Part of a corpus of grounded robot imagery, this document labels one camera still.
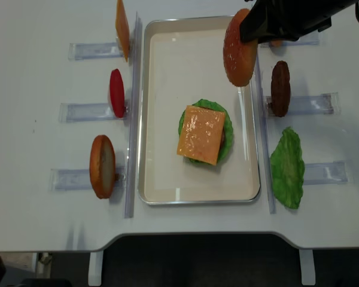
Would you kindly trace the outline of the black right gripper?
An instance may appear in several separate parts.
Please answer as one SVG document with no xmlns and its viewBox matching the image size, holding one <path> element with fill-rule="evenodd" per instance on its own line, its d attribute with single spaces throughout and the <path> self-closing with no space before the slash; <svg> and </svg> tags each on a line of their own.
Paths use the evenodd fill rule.
<svg viewBox="0 0 359 287">
<path fill-rule="evenodd" d="M 241 42 L 257 40 L 298 41 L 314 31 L 331 27 L 331 17 L 357 5 L 356 0 L 261 0 L 255 1 L 239 25 Z"/>
</svg>

